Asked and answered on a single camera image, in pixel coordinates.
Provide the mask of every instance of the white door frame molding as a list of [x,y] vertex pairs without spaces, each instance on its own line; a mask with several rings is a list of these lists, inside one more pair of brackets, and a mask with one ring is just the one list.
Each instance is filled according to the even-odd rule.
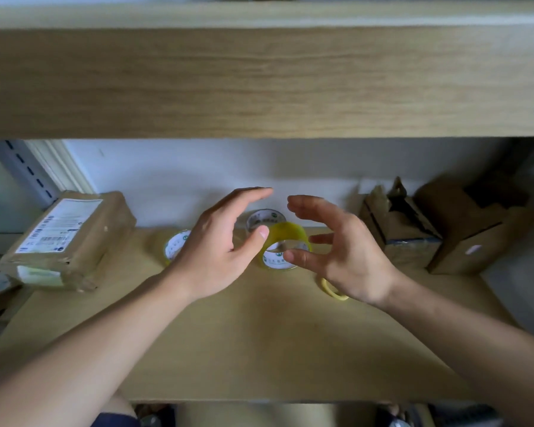
[[24,141],[60,191],[96,193],[61,139]]

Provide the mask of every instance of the fingernail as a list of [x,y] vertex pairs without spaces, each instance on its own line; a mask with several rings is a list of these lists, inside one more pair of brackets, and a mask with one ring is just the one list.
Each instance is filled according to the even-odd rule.
[[269,228],[267,226],[259,226],[257,228],[257,231],[263,237],[264,240],[267,239],[267,236],[269,235]]
[[292,262],[293,259],[294,259],[294,255],[293,255],[292,251],[287,250],[287,251],[283,252],[283,259],[285,259],[285,261],[287,261],[287,262]]

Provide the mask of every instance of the forearm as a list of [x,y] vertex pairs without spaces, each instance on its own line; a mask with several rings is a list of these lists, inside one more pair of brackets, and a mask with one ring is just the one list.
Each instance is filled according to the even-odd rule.
[[189,304],[182,287],[151,277],[7,374],[0,381],[0,425],[90,425],[149,346]]
[[524,427],[534,425],[534,337],[400,277],[379,306],[487,402]]

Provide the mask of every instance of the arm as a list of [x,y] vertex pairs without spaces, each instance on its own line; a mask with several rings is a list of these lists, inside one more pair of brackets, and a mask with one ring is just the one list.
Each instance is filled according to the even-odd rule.
[[534,426],[533,336],[415,283],[389,262],[363,222],[322,198],[290,196],[288,207],[334,233],[310,239],[332,244],[330,253],[286,251],[287,261],[388,313],[511,421]]
[[190,303],[229,286],[260,251],[267,227],[234,251],[233,226],[250,202],[271,192],[231,193],[202,214],[163,272],[1,378],[0,425],[91,425],[168,324]]

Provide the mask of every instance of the person's left hand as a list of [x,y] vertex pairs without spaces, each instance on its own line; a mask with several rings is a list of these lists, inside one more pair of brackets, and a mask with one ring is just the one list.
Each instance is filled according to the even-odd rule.
[[182,285],[190,301],[228,287],[245,271],[269,235],[267,226],[259,226],[241,247],[234,250],[236,220],[251,202],[271,193],[271,187],[236,189],[204,211],[182,250],[163,271],[164,279],[171,285]]

